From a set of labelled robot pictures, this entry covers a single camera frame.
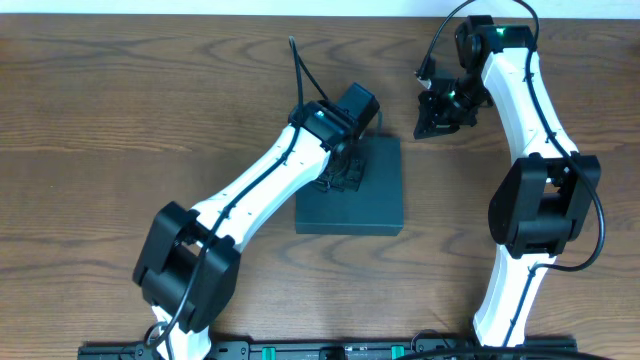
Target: wooden table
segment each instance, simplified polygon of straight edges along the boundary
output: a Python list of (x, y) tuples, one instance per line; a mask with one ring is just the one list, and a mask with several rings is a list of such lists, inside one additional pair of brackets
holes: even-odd
[[(276, 139), (296, 102), (290, 34), (330, 96), (358, 81), (379, 99), (385, 134), (402, 139), (406, 225), (398, 237), (296, 235), (287, 201), (244, 252), (214, 330), (468, 330), (509, 152), (495, 109), (474, 128), (413, 140), (413, 70), (440, 21), (0, 16), (0, 358), (73, 358), (84, 341), (142, 337), (154, 318), (130, 278), (151, 220), (171, 200), (217, 192)], [(454, 27), (435, 53), (458, 74)], [(640, 356), (639, 29), (545, 20), (539, 44), (560, 119), (600, 159), (608, 240), (587, 271), (547, 275), (527, 333), (572, 334), (581, 350), (620, 359)], [(596, 231), (590, 213), (559, 263), (585, 259)]]

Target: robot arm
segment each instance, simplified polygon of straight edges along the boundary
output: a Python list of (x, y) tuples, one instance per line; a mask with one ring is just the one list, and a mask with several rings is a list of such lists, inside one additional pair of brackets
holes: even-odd
[[(178, 317), (178, 326), (169, 334), (174, 359), (199, 360), (208, 354), (208, 326), (233, 295), (241, 253), (253, 234), (287, 198), (323, 174), (329, 163), (344, 163), (344, 157), (350, 156), (350, 148), (378, 109), (375, 97), (358, 84), (353, 84), (335, 104), (307, 103), (303, 111), (306, 117), (301, 122), (296, 120), (294, 109), (290, 124), (276, 143), (233, 183), (189, 211), (171, 202), (156, 215), (133, 281), (142, 288), (158, 321), (168, 323), (175, 316), (197, 262), (197, 256), (187, 246), (202, 246), (223, 209), (277, 163), (299, 131), (286, 161), (235, 204), (214, 234), (213, 245), (195, 274), (185, 310)], [(157, 350), (169, 358), (165, 345), (163, 342)]]
[[(290, 124), (283, 131), (275, 144), (253, 166), (245, 171), (229, 186), (201, 201), (191, 208), (199, 215), (196, 221), (204, 228), (211, 230), (225, 206), (253, 182), (260, 174), (273, 165), (287, 149), (295, 129)], [(223, 221), (216, 236), (219, 239), (233, 239), (233, 249), (239, 254), (247, 246), (251, 237), (282, 203), (302, 186), (316, 179), (323, 172), (329, 161), (331, 152), (322, 148), (322, 140), (301, 128), (298, 139), (286, 163), (276, 168), (253, 190), (245, 195), (233, 209), (229, 218)], [(235, 285), (235, 279), (229, 279)], [(169, 322), (172, 316), (161, 306), (153, 305), (152, 310), (158, 321)], [(173, 329), (169, 335), (171, 347), (176, 359), (203, 359), (211, 348), (209, 327), (188, 333), (181, 329)], [(166, 347), (158, 347), (160, 355), (168, 359)]]
[[(535, 264), (552, 264), (566, 242), (578, 236), (591, 199), (584, 184), (569, 171), (566, 159), (548, 141), (534, 109), (524, 81), (532, 42), (529, 28), (496, 26), (490, 16), (469, 16), (455, 36), (466, 74), (455, 80), (436, 77), (435, 61), (426, 60), (426, 73), (417, 74), (428, 90), (419, 96), (420, 118), (414, 136), (445, 135), (458, 131), (461, 125), (474, 126), (478, 108), (485, 101), (495, 103), (498, 109), (512, 167), (489, 206), (496, 260), (473, 324), (481, 345), (513, 347), (524, 342), (526, 319), (547, 269), (539, 269), (531, 280), (514, 323), (529, 270)], [(556, 139), (595, 186), (600, 176), (598, 161), (595, 156), (580, 156), (564, 132), (542, 82), (537, 53), (532, 57), (531, 72)], [(545, 192), (548, 184), (557, 187), (557, 192)]]

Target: white wall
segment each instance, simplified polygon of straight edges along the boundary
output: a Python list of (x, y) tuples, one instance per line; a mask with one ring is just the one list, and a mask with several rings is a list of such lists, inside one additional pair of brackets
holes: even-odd
[[(529, 0), (540, 17), (640, 19), (640, 0)], [(445, 16), (462, 0), (0, 0), (0, 13)], [(528, 17), (510, 0), (478, 0), (470, 13)]]

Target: wire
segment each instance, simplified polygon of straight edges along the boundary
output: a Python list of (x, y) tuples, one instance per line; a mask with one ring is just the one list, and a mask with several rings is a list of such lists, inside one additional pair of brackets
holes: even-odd
[(313, 84), (313, 86), (316, 87), (316, 90), (318, 90), (318, 92), (320, 93), (320, 96), (322, 96), (322, 98), (327, 101), (327, 102), (331, 102), (331, 100), (329, 100), (329, 97), (327, 96), (327, 94), (324, 93), (324, 91), (322, 91), (322, 88), (320, 87), (320, 85), (316, 82), (316, 79), (314, 79), (313, 75), (311, 75), (311, 73), (309, 72), (309, 69), (307, 69), (307, 66), (304, 64), (304, 61), (302, 61), (301, 57), (298, 57), (298, 60), (300, 60), (300, 67), (302, 67), (302, 70), (304, 71), (304, 73), (307, 75), (307, 77), (309, 78), (309, 80), (311, 81), (311, 83)]
[[(156, 349), (160, 344), (162, 344), (164, 341), (166, 341), (169, 338), (169, 334), (171, 333), (173, 328), (178, 323), (178, 319), (180, 318), (180, 315), (184, 311), (184, 308), (185, 308), (185, 305), (187, 303), (187, 299), (189, 297), (189, 294), (191, 293), (191, 291), (193, 289), (193, 285), (194, 285), (195, 280), (197, 278), (197, 274), (199, 273), (200, 268), (202, 267), (202, 264), (204, 263), (204, 259), (205, 259), (206, 253), (209, 250), (209, 248), (213, 245), (213, 242), (216, 239), (216, 232), (218, 231), (218, 228), (220, 227), (220, 224), (222, 223), (222, 221), (224, 221), (225, 219), (229, 218), (229, 214), (231, 213), (231, 210), (236, 206), (236, 204), (245, 195), (247, 195), (262, 180), (264, 180), (273, 171), (275, 171), (275, 169), (277, 169), (280, 165), (282, 165), (283, 163), (285, 163), (287, 161), (287, 158), (289, 157), (289, 155), (293, 151), (294, 146), (296, 145), (296, 142), (298, 140), (298, 135), (300, 134), (300, 125), (299, 124), (302, 123), (302, 120), (304, 119), (304, 94), (302, 92), (302, 75), (300, 74), (300, 56), (298, 55), (298, 50), (296, 49), (295, 39), (294, 39), (293, 36), (289, 37), (289, 45), (291, 46), (291, 51), (293, 53), (293, 59), (294, 59), (294, 64), (295, 64), (295, 68), (296, 68), (296, 83), (297, 83), (297, 87), (298, 87), (297, 115), (298, 115), (298, 120), (299, 120), (297, 122), (297, 124), (294, 124), (295, 131), (293, 133), (293, 137), (291, 139), (291, 142), (289, 143), (289, 146), (287, 147), (287, 149), (282, 153), (282, 156), (280, 156), (280, 158), (278, 158), (276, 160), (276, 162), (273, 165), (271, 165), (271, 167), (269, 167), (267, 170), (265, 170), (260, 176), (258, 176), (255, 180), (253, 180), (253, 182), (251, 182), (249, 185), (247, 185), (247, 187), (242, 189), (242, 191), (240, 191), (240, 193), (238, 193), (238, 195), (236, 195), (233, 198), (233, 200), (231, 200), (222, 209), (222, 211), (220, 213), (220, 216), (218, 217), (216, 222), (213, 224), (213, 227), (211, 228), (211, 231), (209, 232), (209, 235), (207, 236), (207, 239), (202, 244), (202, 248), (200, 249), (200, 253), (198, 254), (198, 260), (196, 262), (196, 265), (193, 268), (193, 272), (191, 273), (191, 277), (189, 278), (189, 282), (187, 283), (187, 287), (185, 288), (184, 294), (182, 295), (182, 299), (180, 300), (180, 304), (178, 305), (178, 308), (177, 308), (177, 310), (175, 312), (175, 315), (173, 316), (173, 318), (171, 319), (171, 321), (169, 322), (168, 325), (166, 325), (165, 322), (158, 322), (158, 323), (154, 324), (151, 327), (150, 330), (153, 330), (155, 328), (162, 327), (162, 326), (166, 325), (166, 329), (153, 342), (149, 342), (150, 334), (151, 334), (152, 331), (148, 331), (147, 332), (148, 335), (145, 336), (144, 345), (146, 347), (148, 347), (148, 348)], [(169, 354), (169, 360), (171, 360), (172, 358), (173, 358), (173, 354), (170, 353)]]
[(518, 302), (516, 313), (513, 319), (511, 320), (511, 325), (509, 326), (509, 330), (507, 331), (507, 336), (504, 339), (503, 346), (506, 346), (509, 343), (511, 333), (513, 332), (513, 329), (515, 328), (515, 325), (518, 322), (518, 317), (520, 316), (520, 312), (522, 311), (522, 307), (524, 306), (524, 300), (527, 297), (527, 293), (529, 291), (529, 287), (531, 286), (531, 282), (533, 281), (533, 278), (536, 276), (536, 271), (540, 268), (548, 268), (548, 269), (564, 271), (564, 272), (576, 272), (576, 271), (584, 270), (589, 266), (591, 266), (596, 261), (598, 256), (600, 256), (600, 253), (602, 252), (602, 248), (604, 247), (604, 241), (606, 236), (604, 209), (602, 207), (602, 202), (600, 201), (600, 197), (598, 196), (598, 193), (596, 192), (595, 187), (593, 186), (593, 184), (591, 183), (587, 175), (584, 173), (584, 171), (580, 168), (578, 164), (575, 163), (575, 161), (571, 158), (571, 156), (567, 153), (567, 151), (562, 147), (562, 145), (560, 145), (560, 143), (556, 139), (556, 134), (551, 130), (551, 127), (547, 122), (547, 118), (544, 116), (544, 112), (542, 111), (542, 107), (540, 106), (540, 102), (538, 101), (538, 97), (536, 96), (536, 92), (533, 87), (533, 80), (532, 80), (533, 74), (531, 73), (531, 58), (533, 57), (533, 53), (537, 49), (538, 36), (540, 34), (540, 21), (538, 19), (538, 15), (533, 10), (533, 8), (529, 6), (529, 4), (525, 3), (524, 1), (522, 0), (514, 0), (514, 1), (522, 5), (525, 9), (529, 11), (529, 13), (531, 13), (531, 16), (533, 17), (536, 25), (536, 30), (533, 35), (533, 43), (529, 47), (529, 52), (527, 53), (527, 58), (524, 66), (525, 81), (529, 89), (529, 94), (531, 95), (531, 101), (533, 102), (533, 106), (535, 107), (536, 112), (538, 113), (538, 117), (540, 117), (540, 122), (542, 123), (542, 126), (544, 127), (544, 130), (547, 133), (547, 137), (549, 138), (549, 141), (558, 150), (558, 152), (562, 154), (562, 157), (567, 160), (567, 163), (569, 164), (569, 169), (575, 172), (578, 178), (584, 183), (584, 186), (587, 189), (587, 192), (589, 193), (589, 195), (591, 196), (591, 199), (593, 200), (593, 204), (596, 209), (596, 215), (598, 218), (598, 242), (591, 256), (589, 256), (589, 258), (580, 265), (562, 266), (562, 265), (554, 265), (554, 264), (535, 264), (531, 267), (531, 269), (529, 269), (529, 276), (527, 277), (527, 282), (525, 283), (524, 289), (522, 291), (522, 295), (520, 296), (520, 301)]
[(451, 349), (451, 345), (449, 345), (449, 343), (447, 342), (447, 339), (445, 339), (444, 335), (442, 335), (438, 330), (424, 329), (424, 330), (420, 330), (420, 332), (417, 333), (416, 336), (413, 337), (413, 339), (411, 339), (411, 343), (409, 345), (411, 350), (416, 351), (416, 340), (418, 340), (418, 337), (420, 335), (424, 335), (426, 333), (432, 333), (432, 334), (438, 335), (442, 339), (442, 342), (447, 346), (447, 348)]
[(416, 72), (416, 75), (418, 75), (418, 77), (420, 78), (420, 80), (424, 80), (424, 72), (427, 69), (427, 65), (429, 64), (429, 58), (431, 58), (431, 52), (433, 51), (434, 46), (436, 45), (436, 41), (438, 41), (438, 38), (440, 37), (440, 33), (442, 32), (442, 29), (444, 29), (444, 27), (447, 25), (447, 23), (449, 22), (449, 20), (451, 20), (451, 18), (453, 18), (453, 16), (460, 11), (462, 8), (464, 8), (465, 6), (471, 4), (472, 2), (474, 2), (475, 0), (467, 0), (465, 2), (463, 2), (462, 4), (460, 4), (460, 6), (458, 6), (457, 8), (455, 8), (442, 22), (442, 24), (440, 25), (440, 27), (438, 28), (438, 31), (436, 31), (436, 34), (433, 36), (433, 40), (431, 40), (431, 45), (429, 45), (429, 50), (427, 50), (427, 55), (424, 57), (424, 60), (422, 60), (422, 64), (420, 65), (420, 68), (418, 69), (418, 71)]
[(173, 347), (171, 346), (171, 341), (165, 341), (164, 344), (167, 347), (167, 356), (169, 357), (167, 360), (173, 360)]
[(469, 348), (452, 348), (452, 349), (435, 349), (429, 351), (418, 352), (414, 354), (409, 354), (405, 356), (401, 356), (395, 360), (415, 360), (415, 359), (426, 359), (433, 358), (436, 356), (440, 357), (453, 357), (453, 356), (462, 356), (462, 355), (516, 355), (516, 356), (544, 356), (545, 358), (552, 359), (577, 359), (577, 360), (608, 360), (607, 358), (579, 353), (579, 352), (570, 352), (566, 350), (556, 350), (556, 349), (541, 349), (541, 348), (527, 348), (527, 347), (469, 347)]

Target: black square base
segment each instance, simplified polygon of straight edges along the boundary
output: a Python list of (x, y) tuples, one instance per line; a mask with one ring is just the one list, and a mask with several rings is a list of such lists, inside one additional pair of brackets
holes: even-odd
[(396, 236), (404, 227), (400, 139), (365, 137), (358, 191), (322, 192), (307, 184), (296, 193), (296, 232)]

